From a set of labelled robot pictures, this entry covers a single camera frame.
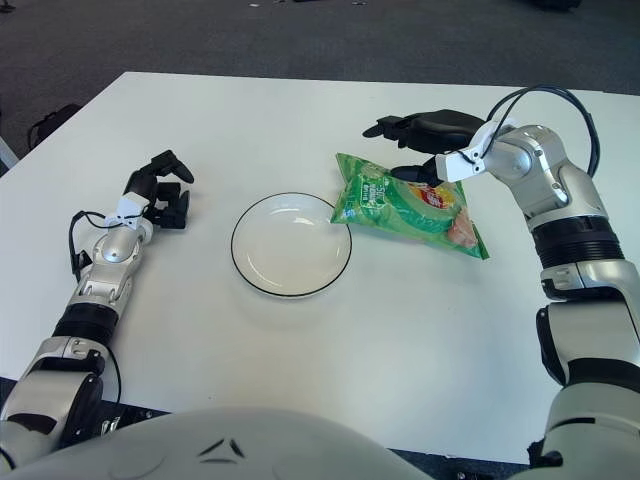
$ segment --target white table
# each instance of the white table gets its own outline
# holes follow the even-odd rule
[[[169,411],[261,405],[318,414],[390,448],[526,462],[558,386],[540,362],[540,265],[508,190],[465,182],[492,258],[480,261],[354,227],[342,277],[302,300],[268,297],[234,270],[237,218],[300,191],[335,201],[334,154],[386,166],[423,156],[361,132],[387,114],[484,116],[512,88],[126,73],[0,179],[0,375],[17,378],[74,287],[70,217],[108,213],[129,174],[171,148],[193,171],[184,232],[157,232],[113,342],[123,401]],[[627,257],[640,261],[640,99],[579,92],[603,157],[596,184]],[[533,94],[515,110],[556,129],[585,165],[568,104]],[[505,212],[498,216],[496,206]],[[99,233],[78,230],[89,248]],[[114,373],[103,375],[106,398]]]

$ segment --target snack package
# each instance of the snack package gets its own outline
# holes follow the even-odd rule
[[[469,219],[462,183],[432,188],[391,176],[362,158],[336,155],[347,186],[336,203],[332,223],[358,223],[424,242],[489,258]]]

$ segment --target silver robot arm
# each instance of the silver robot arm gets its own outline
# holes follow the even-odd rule
[[[180,184],[157,182],[157,175],[168,173],[193,182],[171,151],[158,155],[131,175],[116,211],[104,218],[107,233],[95,244],[91,259],[85,252],[71,252],[78,286],[0,413],[0,472],[92,435],[108,345],[129,299],[143,246],[151,240],[153,224],[185,226],[189,192],[179,195]],[[156,200],[168,206],[157,209]],[[73,225],[85,215],[74,217],[71,241]]]
[[[638,272],[624,259],[591,177],[569,161],[560,138],[505,122],[482,158],[497,123],[435,161],[443,180],[487,171],[509,187],[542,262],[542,288],[557,300],[536,320],[543,363],[563,389],[544,442],[531,452],[542,468],[517,478],[638,478]]]

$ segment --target floor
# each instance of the floor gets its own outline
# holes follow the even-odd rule
[[[86,103],[126,70],[640,94],[640,2],[11,0],[0,15],[2,131]]]

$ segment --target wire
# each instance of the wire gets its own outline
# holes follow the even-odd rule
[[[120,405],[120,397],[122,396],[122,376],[120,375],[120,367],[118,366],[118,361],[116,360],[116,356],[111,350],[111,347],[105,345],[107,347],[107,351],[111,356],[111,360],[113,360],[113,368],[116,370],[116,378],[118,379],[118,396],[116,397],[116,405]]]
[[[522,88],[520,90],[516,90],[515,92],[510,93],[509,95],[504,97],[502,100],[500,100],[491,109],[491,112],[489,112],[489,115],[487,115],[487,121],[490,121],[493,118],[493,116],[500,109],[500,107],[502,107],[506,102],[508,102],[509,100],[515,97],[515,100],[511,102],[511,104],[509,104],[509,106],[507,107],[507,110],[505,111],[504,115],[500,119],[500,122],[498,123],[498,128],[496,128],[495,132],[493,132],[493,135],[491,136],[491,140],[489,141],[487,148],[482,153],[482,156],[480,158],[484,158],[484,156],[487,154],[487,152],[489,152],[489,150],[493,146],[500,132],[500,129],[502,128],[502,125],[504,125],[505,120],[509,116],[509,113],[511,113],[511,110],[513,109],[515,104],[527,93],[534,92],[534,91],[552,93],[554,95],[557,95],[563,98],[564,100],[566,100],[567,102],[571,103],[574,107],[576,107],[580,111],[580,113],[582,114],[582,118],[584,119],[584,122],[587,126],[587,130],[589,132],[589,138],[591,139],[591,154],[589,156],[589,166],[587,168],[587,173],[589,174],[590,177],[593,177],[596,171],[598,170],[598,166],[600,165],[600,139],[598,138],[598,132],[596,131],[596,127],[593,123],[593,117],[584,107],[582,102],[580,102],[580,100],[578,100],[578,98],[573,93],[571,93],[569,90],[566,90],[564,88],[561,88],[555,85],[540,84],[540,85],[534,85],[533,87]]]
[[[464,159],[465,162],[470,163],[471,165],[475,165],[476,162],[474,162],[473,160],[471,160],[469,158],[469,155],[467,155],[466,153],[460,151],[460,150],[454,150],[453,153],[459,153],[460,155],[462,155],[462,158]]]

